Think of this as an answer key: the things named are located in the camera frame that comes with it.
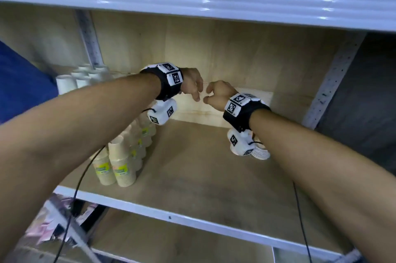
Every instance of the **black cable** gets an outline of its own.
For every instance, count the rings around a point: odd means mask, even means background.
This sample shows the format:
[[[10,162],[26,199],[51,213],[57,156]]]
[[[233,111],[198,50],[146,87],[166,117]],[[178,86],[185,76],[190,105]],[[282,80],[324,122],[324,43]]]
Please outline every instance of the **black cable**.
[[[295,182],[293,182],[293,188],[294,188],[294,194],[296,195],[298,216],[300,218],[300,225],[301,225],[301,230],[303,231],[303,236],[304,236],[306,250],[308,251],[309,262],[312,263],[311,253],[309,251],[308,241],[306,240],[306,235],[305,235],[305,231],[304,231],[303,218],[301,216],[300,202],[298,201],[298,195],[297,195],[297,189],[296,189],[296,183]]]
[[[99,155],[99,153],[100,153],[105,147],[106,147],[106,146],[103,146],[103,147],[96,153],[96,155],[92,158],[91,162],[87,165],[87,167],[85,167],[85,170],[84,170],[84,172],[82,173],[82,175],[81,175],[81,177],[80,177],[80,180],[78,181],[78,184],[77,184],[77,187],[76,187],[76,192],[74,192],[74,196],[73,196],[73,199],[72,199],[72,202],[71,202],[71,208],[70,208],[70,210],[73,209],[73,204],[74,204],[74,202],[76,201],[77,192],[78,192],[78,189],[80,188],[80,185],[81,185],[81,182],[82,182],[82,179],[83,179],[84,175],[87,173],[87,170],[88,170],[89,166],[91,166],[93,160],[95,160],[95,158],[97,157],[97,155]],[[72,221],[72,214],[70,213],[69,218],[68,218],[68,220],[67,220],[67,225],[66,225],[66,228],[65,228],[65,235],[63,236],[61,246],[60,246],[59,249],[58,249],[58,253],[56,254],[56,257],[55,257],[53,263],[56,263],[56,262],[58,261],[58,259],[59,259],[59,256],[61,255],[61,251],[62,251],[63,246],[65,245],[66,236],[67,236],[67,231],[69,230],[69,226],[70,226],[70,222],[71,222],[71,221]]]
[[[154,110],[153,108],[148,108],[148,109],[145,109],[145,110],[143,110],[143,111],[142,111],[142,113],[143,113],[143,112],[146,112],[146,111],[148,111],[148,110],[153,110],[153,111],[154,111],[154,113],[156,113],[156,112],[157,112],[157,111],[156,111],[156,110]]]
[[[252,145],[253,143],[262,144],[260,141],[252,141],[252,142],[248,143],[247,145]]]

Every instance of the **product label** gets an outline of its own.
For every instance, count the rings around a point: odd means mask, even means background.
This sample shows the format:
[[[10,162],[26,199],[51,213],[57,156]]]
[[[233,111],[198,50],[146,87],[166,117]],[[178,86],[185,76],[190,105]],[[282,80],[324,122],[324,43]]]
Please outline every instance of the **product label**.
[[[121,166],[113,166],[113,171],[116,177],[124,176],[129,173],[128,166],[126,164]]]
[[[132,156],[132,158],[136,158],[136,149],[134,149],[134,150],[132,150],[131,151],[131,156]]]
[[[104,173],[108,173],[110,171],[110,165],[109,163],[103,163],[103,164],[98,164],[98,165],[94,165],[95,167],[95,171],[97,174],[104,174]]]

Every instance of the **wrist strap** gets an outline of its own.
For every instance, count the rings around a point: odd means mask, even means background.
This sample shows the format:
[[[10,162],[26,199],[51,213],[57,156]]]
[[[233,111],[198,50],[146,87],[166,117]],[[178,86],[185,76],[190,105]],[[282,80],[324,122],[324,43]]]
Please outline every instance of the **wrist strap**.
[[[180,92],[183,74],[178,67],[171,63],[148,65],[140,73],[152,73],[161,80],[161,92],[156,100],[166,101]]]
[[[240,133],[251,130],[249,120],[255,110],[271,110],[260,98],[247,93],[237,93],[230,97],[224,109],[223,118]]]

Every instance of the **white tracking device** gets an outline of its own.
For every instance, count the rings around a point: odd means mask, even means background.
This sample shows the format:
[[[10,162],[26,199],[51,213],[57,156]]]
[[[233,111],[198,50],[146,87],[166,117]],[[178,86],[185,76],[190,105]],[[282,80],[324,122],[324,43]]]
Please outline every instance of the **white tracking device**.
[[[250,130],[240,133],[234,128],[228,131],[227,137],[231,142],[230,149],[233,153],[238,156],[247,156],[255,149],[256,145],[253,143],[250,133]]]
[[[147,116],[152,123],[163,125],[176,110],[177,104],[173,98],[166,101],[157,100],[157,103],[147,111]]]

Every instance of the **blue fabric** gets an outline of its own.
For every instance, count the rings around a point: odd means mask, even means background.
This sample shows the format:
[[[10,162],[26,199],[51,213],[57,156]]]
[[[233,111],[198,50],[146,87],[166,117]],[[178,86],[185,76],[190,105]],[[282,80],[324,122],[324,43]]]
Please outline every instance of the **blue fabric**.
[[[57,95],[50,76],[0,41],[0,124]]]

